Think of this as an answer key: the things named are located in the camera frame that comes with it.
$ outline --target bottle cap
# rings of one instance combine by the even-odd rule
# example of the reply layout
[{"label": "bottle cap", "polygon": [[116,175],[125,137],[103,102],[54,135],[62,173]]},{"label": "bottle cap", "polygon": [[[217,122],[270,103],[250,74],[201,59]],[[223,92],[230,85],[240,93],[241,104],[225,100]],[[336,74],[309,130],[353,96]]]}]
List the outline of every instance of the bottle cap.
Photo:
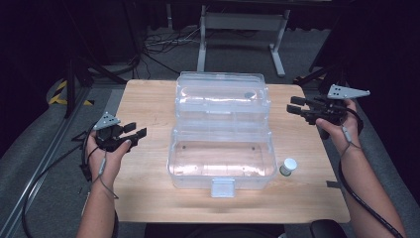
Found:
[{"label": "bottle cap", "polygon": [[284,166],[288,171],[294,171],[297,168],[297,163],[295,160],[287,158],[284,160]]}]

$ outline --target wooden table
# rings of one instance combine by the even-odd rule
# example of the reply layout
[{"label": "wooden table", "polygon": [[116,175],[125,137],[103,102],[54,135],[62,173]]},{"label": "wooden table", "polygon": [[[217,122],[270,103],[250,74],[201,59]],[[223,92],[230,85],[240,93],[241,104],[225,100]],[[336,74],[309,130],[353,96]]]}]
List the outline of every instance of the wooden table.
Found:
[{"label": "wooden table", "polygon": [[269,128],[277,163],[293,158],[298,168],[281,174],[263,190],[237,190],[234,198],[212,198],[207,189],[179,189],[166,170],[170,132],[175,123],[175,81],[131,80],[117,117],[136,122],[148,136],[122,162],[114,189],[121,221],[185,223],[309,223],[318,219],[349,222],[350,215],[315,126],[286,112],[297,85],[268,85]]}]

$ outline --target handheld controller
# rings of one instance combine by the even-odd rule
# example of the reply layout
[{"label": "handheld controller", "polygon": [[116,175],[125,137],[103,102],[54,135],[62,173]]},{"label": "handheld controller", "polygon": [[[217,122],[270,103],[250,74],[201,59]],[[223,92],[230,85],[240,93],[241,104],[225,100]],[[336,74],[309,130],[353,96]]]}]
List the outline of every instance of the handheld controller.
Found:
[{"label": "handheld controller", "polygon": [[[313,100],[296,96],[290,98],[291,104],[300,106],[307,105],[309,110],[290,104],[287,105],[286,110],[288,113],[300,115],[305,118],[309,125],[315,125],[316,119],[318,118],[327,120],[335,125],[341,125],[341,123],[346,120],[347,113],[351,112],[358,118],[360,133],[363,129],[363,121],[356,112],[346,107],[344,99],[368,95],[370,95],[369,91],[362,91],[333,84],[327,95],[316,96]],[[326,140],[330,135],[326,131],[320,129],[320,136],[323,140]]]},{"label": "handheld controller", "polygon": [[[146,137],[148,134],[147,128],[143,128],[133,135],[120,137],[123,133],[129,133],[136,130],[136,123],[133,122],[122,127],[118,125],[120,122],[121,121],[118,118],[105,112],[101,119],[92,127],[92,129],[96,131],[95,141],[99,149],[106,152],[114,152],[121,144],[130,140],[132,143],[130,149],[127,151],[127,153],[129,153],[133,147],[138,146],[139,140]],[[85,148],[83,148],[82,164],[80,165],[80,168],[82,169],[86,180],[92,180],[92,173],[89,168],[89,158],[86,158]]]}]

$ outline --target wire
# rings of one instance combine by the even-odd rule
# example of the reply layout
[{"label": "wire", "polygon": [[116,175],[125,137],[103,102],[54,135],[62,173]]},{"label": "wire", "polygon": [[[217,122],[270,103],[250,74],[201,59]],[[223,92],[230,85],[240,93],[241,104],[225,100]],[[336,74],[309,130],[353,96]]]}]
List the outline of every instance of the wire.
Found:
[{"label": "wire", "polygon": [[45,170],[43,170],[36,178],[35,180],[32,182],[32,184],[28,187],[27,192],[25,193],[25,197],[24,197],[24,204],[22,207],[22,213],[21,213],[21,218],[22,218],[22,227],[24,229],[25,234],[27,235],[27,237],[32,238],[33,236],[31,235],[31,232],[29,230],[27,221],[26,221],[26,213],[27,213],[27,204],[28,204],[28,199],[30,194],[32,193],[35,185],[38,183],[38,181],[46,174],[47,171],[49,171],[50,169],[52,169],[54,166],[56,166],[59,162],[61,162],[65,157],[67,157],[68,155],[70,155],[72,152],[74,152],[76,149],[80,148],[81,146],[83,146],[83,144],[80,144],[76,147],[74,147],[73,149],[67,151],[64,155],[62,155],[61,157],[59,157],[58,159],[56,159],[51,165],[49,165]]},{"label": "wire", "polygon": [[342,163],[341,160],[339,161],[339,177],[343,186],[349,192],[349,194],[355,199],[355,201],[360,204],[368,213],[370,213],[383,227],[385,227],[394,237],[403,238],[402,235],[391,225],[389,224],[383,217],[376,213],[370,206],[368,206],[349,186],[346,181],[346,178],[343,175]]}]

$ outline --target small white bottle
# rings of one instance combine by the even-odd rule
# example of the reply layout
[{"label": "small white bottle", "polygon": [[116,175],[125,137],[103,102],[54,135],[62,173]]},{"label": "small white bottle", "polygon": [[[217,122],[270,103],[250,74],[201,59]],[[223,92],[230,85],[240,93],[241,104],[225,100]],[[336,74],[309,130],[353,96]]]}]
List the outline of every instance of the small white bottle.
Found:
[{"label": "small white bottle", "polygon": [[283,165],[280,167],[280,173],[285,176],[288,177],[291,175],[291,173],[296,170],[297,168],[297,163],[295,160],[291,159],[291,158],[287,158],[284,160]]}]

